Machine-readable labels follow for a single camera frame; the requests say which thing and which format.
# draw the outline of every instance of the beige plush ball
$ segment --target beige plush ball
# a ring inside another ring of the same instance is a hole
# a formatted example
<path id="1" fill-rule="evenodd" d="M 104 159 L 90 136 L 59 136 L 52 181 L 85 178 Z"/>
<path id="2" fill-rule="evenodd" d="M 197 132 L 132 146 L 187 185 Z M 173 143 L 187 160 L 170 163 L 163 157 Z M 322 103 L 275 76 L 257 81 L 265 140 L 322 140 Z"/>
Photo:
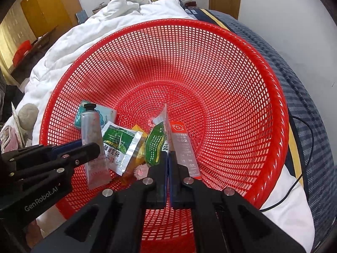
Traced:
<path id="1" fill-rule="evenodd" d="M 32 131 L 37 119 L 39 110 L 36 105 L 25 104 L 17 114 L 22 129 Z"/>

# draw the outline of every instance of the black cable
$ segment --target black cable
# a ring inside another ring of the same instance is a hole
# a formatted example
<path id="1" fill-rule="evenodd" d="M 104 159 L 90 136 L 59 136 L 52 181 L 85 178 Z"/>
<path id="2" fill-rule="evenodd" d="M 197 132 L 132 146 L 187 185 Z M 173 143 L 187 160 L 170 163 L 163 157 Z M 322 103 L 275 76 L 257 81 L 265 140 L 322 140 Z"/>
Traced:
<path id="1" fill-rule="evenodd" d="M 276 204 L 274 204 L 274 205 L 272 205 L 270 207 L 267 207 L 265 209 L 260 209 L 261 212 L 266 212 L 266 211 L 268 211 L 270 209 L 273 209 L 274 207 L 277 207 L 278 205 L 280 205 L 281 203 L 284 202 L 284 200 L 289 196 L 290 192 L 293 190 L 293 188 L 295 187 L 295 185 L 303 177 L 303 173 L 304 173 L 305 170 L 307 170 L 307 167 L 308 167 L 308 165 L 309 165 L 309 163 L 311 161 L 311 158 L 312 158 L 312 154 L 314 152 L 314 143 L 315 143 L 314 132 L 312 131 L 312 128 L 310 127 L 310 125 L 306 121 L 302 120 L 301 118 L 298 118 L 296 116 L 290 116 L 290 117 L 292 117 L 293 119 L 301 121 L 302 123 L 304 123 L 310 129 L 311 137 L 312 137 L 312 143 L 311 143 L 311 151 L 310 151 L 310 156 L 309 156 L 309 159 L 308 159 L 308 163 L 305 166 L 304 170 L 302 170 L 302 174 L 298 177 L 298 179 L 296 180 L 296 182 L 291 186 L 291 188 L 289 189 L 289 191 L 287 192 L 287 194 L 284 196 L 284 198 L 282 200 L 280 200 L 278 203 L 276 203 Z"/>

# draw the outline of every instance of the red object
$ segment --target red object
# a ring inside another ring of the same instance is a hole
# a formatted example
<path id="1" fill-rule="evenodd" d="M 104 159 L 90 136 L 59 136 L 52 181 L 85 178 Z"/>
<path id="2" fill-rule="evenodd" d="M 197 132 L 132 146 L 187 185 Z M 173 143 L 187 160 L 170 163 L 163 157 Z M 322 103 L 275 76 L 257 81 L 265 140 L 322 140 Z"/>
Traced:
<path id="1" fill-rule="evenodd" d="M 24 41 L 17 51 L 14 54 L 13 57 L 13 65 L 16 67 L 19 62 L 22 60 L 22 58 L 25 56 L 25 53 L 29 51 L 32 48 L 32 45 L 29 40 Z"/>
<path id="2" fill-rule="evenodd" d="M 288 150 L 289 122 L 281 86 L 264 58 L 237 35 L 187 19 L 155 20 L 99 41 L 66 71 L 44 113 L 40 143 L 80 138 L 78 105 L 88 100 L 118 111 L 117 124 L 147 132 L 167 103 L 184 122 L 202 179 L 233 187 L 260 208 Z M 69 218 L 100 189 L 88 191 L 83 166 L 57 207 Z M 118 178 L 107 187 L 124 188 Z M 148 210 L 142 252 L 194 252 L 189 210 Z"/>

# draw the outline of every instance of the yellow stripe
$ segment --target yellow stripe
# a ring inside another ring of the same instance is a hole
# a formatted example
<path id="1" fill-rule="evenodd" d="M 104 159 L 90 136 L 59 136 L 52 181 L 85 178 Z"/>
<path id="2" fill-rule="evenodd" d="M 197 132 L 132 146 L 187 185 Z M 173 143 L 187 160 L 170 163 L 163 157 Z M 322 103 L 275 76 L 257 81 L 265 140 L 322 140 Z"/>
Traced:
<path id="1" fill-rule="evenodd" d="M 209 17 L 211 17 L 219 26 L 221 26 L 224 29 L 229 30 L 223 23 L 221 23 L 217 18 L 215 18 L 212 14 L 210 14 L 206 9 L 202 9 L 202 11 L 208 15 Z"/>
<path id="2" fill-rule="evenodd" d="M 302 174 L 302 167 L 300 156 L 298 154 L 297 144 L 290 124 L 289 124 L 289 148 L 293 159 L 295 177 L 297 179 Z M 303 186 L 303 178 L 300 179 L 300 183 Z"/>

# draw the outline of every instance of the white blanket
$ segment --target white blanket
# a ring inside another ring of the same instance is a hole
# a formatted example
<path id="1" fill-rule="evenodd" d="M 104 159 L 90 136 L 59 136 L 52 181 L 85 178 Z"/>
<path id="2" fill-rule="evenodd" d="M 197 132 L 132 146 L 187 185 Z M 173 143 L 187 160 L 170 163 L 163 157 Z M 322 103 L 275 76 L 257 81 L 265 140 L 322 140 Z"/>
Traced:
<path id="1" fill-rule="evenodd" d="M 154 3 L 150 0 L 111 0 L 107 7 L 90 17 L 84 24 L 72 28 L 60 37 L 33 68 L 25 88 L 25 96 L 17 106 L 19 111 L 24 104 L 33 103 L 39 109 L 33 130 L 33 144 L 39 142 L 41 121 L 51 93 L 65 71 L 82 53 L 117 30 L 163 18 L 190 19 L 177 0 L 159 0 Z M 8 124 L 13 125 L 12 117 L 7 121 L 6 125 Z M 281 200 L 294 181 L 294 177 L 284 167 L 274 190 L 262 208 Z M 281 205 L 265 212 L 265 215 L 310 252 L 314 240 L 314 225 L 301 185 L 298 184 Z M 54 230 L 62 222 L 62 217 L 55 207 L 38 219 L 39 226 L 46 233 Z"/>

